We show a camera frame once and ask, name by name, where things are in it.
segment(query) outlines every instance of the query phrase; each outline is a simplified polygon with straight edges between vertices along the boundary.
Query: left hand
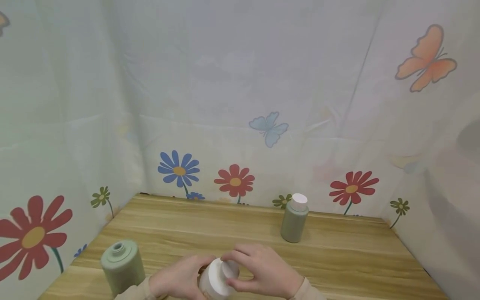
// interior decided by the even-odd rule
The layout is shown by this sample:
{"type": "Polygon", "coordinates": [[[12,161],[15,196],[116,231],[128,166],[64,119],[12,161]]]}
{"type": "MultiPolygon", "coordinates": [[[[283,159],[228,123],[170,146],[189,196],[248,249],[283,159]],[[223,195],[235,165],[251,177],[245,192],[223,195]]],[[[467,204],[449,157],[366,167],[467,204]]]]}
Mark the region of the left hand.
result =
{"type": "Polygon", "coordinates": [[[205,300],[198,289],[197,277],[200,269],[209,265],[213,255],[187,255],[176,263],[153,274],[148,285],[155,297],[169,296],[187,300],[205,300]]]}

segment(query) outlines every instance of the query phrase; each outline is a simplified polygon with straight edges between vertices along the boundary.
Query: table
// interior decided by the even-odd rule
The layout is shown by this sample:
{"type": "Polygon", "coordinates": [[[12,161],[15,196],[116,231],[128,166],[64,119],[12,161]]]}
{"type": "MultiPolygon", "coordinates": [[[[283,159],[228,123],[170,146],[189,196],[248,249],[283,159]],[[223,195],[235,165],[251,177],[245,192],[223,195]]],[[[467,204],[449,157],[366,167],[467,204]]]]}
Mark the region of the table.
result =
{"type": "Polygon", "coordinates": [[[279,234],[282,216],[278,208],[138,194],[40,299],[111,299],[99,260],[122,239],[138,243],[147,274],[192,252],[221,256],[235,243],[263,243],[332,300],[447,299],[383,220],[310,213],[302,241],[290,244],[279,234]]]}

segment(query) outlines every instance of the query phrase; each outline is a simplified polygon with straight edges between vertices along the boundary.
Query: sleeve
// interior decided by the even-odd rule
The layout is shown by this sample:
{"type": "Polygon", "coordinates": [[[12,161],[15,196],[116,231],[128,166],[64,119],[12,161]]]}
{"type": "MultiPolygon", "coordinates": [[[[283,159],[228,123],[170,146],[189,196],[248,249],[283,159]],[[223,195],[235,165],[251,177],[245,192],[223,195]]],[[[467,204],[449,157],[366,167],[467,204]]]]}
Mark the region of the sleeve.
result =
{"type": "Polygon", "coordinates": [[[304,279],[298,292],[290,300],[327,300],[319,290],[312,287],[307,278],[304,279]]]}
{"type": "Polygon", "coordinates": [[[156,300],[156,297],[150,292],[148,280],[150,276],[138,286],[131,286],[123,293],[117,295],[115,300],[156,300]]]}

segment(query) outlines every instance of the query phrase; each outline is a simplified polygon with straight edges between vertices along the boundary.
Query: bottle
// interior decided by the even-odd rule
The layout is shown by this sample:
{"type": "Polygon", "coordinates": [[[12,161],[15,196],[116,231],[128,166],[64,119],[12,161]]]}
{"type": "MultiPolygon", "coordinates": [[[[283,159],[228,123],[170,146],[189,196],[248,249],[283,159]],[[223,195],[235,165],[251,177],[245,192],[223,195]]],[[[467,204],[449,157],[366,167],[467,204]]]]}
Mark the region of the bottle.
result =
{"type": "Polygon", "coordinates": [[[108,247],[100,259],[113,297],[145,280],[144,264],[133,240],[121,240],[108,247]]]}
{"type": "Polygon", "coordinates": [[[280,235],[290,243],[301,240],[303,227],[308,215],[307,197],[302,194],[293,194],[292,200],[287,203],[283,214],[280,235]]]}
{"type": "Polygon", "coordinates": [[[198,288],[207,300],[225,300],[235,290],[228,286],[227,278],[238,278],[240,274],[239,265],[234,261],[223,262],[219,258],[208,265],[200,276],[198,288]]]}

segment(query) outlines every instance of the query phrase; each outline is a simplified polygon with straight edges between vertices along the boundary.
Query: sage green bottle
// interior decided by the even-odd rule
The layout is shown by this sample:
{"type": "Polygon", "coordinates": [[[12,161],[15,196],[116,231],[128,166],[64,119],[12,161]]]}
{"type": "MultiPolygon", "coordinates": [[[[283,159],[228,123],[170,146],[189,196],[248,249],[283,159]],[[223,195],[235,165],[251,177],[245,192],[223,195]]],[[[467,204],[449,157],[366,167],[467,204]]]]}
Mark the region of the sage green bottle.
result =
{"type": "Polygon", "coordinates": [[[290,243],[298,243],[301,240],[307,215],[307,197],[298,193],[293,194],[292,200],[287,203],[285,208],[280,229],[280,235],[284,240],[290,243]]]}
{"type": "Polygon", "coordinates": [[[113,297],[145,280],[144,264],[133,240],[121,240],[108,247],[100,263],[113,297]]]}

